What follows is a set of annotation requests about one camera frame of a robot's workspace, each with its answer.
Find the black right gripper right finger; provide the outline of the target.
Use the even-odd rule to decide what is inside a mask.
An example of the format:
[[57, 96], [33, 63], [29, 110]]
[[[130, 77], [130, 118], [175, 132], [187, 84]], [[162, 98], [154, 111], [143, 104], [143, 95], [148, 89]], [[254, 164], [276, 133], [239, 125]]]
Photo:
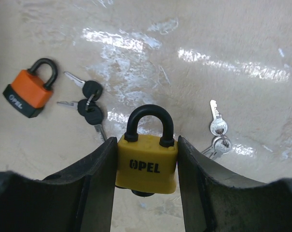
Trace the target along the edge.
[[262, 183], [239, 175], [178, 138], [188, 232], [292, 232], [292, 178]]

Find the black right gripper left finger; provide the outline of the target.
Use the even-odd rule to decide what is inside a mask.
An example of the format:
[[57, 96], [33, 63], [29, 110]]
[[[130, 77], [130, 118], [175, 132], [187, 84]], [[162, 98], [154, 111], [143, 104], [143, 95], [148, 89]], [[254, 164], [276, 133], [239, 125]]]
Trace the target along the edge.
[[108, 232], [117, 139], [43, 180], [0, 172], [0, 232]]

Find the yellow padlock key set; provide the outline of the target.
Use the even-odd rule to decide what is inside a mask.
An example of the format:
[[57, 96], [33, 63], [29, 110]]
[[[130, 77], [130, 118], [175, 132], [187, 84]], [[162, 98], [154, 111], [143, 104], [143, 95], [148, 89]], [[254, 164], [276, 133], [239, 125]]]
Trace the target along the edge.
[[217, 102], [210, 100], [210, 108], [213, 116], [213, 121], [210, 123], [210, 132], [214, 135], [211, 146], [201, 153], [206, 157], [215, 160], [222, 155], [230, 152], [233, 148], [231, 140], [226, 136], [228, 124], [222, 118], [221, 113], [217, 109]]

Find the yellow padlock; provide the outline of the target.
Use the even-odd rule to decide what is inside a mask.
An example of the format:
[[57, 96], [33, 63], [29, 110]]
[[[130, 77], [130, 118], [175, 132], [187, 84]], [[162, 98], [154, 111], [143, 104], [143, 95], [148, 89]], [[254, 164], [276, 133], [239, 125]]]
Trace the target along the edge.
[[[155, 116], [161, 121], [161, 137], [138, 134], [139, 121], [145, 116]], [[115, 184], [141, 197], [174, 193], [177, 159], [178, 145], [170, 114], [158, 105], [140, 106], [131, 113], [126, 132], [118, 142]]]

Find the black head key set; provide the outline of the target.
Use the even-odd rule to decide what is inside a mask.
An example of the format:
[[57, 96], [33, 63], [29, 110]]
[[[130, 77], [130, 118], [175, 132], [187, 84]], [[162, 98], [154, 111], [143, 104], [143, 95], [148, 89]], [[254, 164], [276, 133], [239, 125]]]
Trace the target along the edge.
[[76, 102], [58, 101], [57, 104], [77, 110], [88, 124], [95, 127], [96, 132], [100, 134], [102, 141], [105, 142], [107, 136], [102, 126], [104, 112], [97, 104], [97, 100], [103, 93], [103, 86], [94, 80], [84, 81], [68, 71], [64, 71], [64, 75], [82, 89], [85, 98]]

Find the orange padlock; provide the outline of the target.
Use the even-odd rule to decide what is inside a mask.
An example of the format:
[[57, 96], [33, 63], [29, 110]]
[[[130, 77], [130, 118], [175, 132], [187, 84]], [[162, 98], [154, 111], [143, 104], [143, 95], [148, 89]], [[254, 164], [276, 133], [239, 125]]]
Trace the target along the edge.
[[[50, 66], [51, 77], [44, 82], [37, 74], [42, 65]], [[53, 94], [53, 84], [58, 77], [56, 63], [49, 58], [38, 59], [30, 68], [21, 70], [3, 91], [8, 103], [28, 118], [37, 117]]]

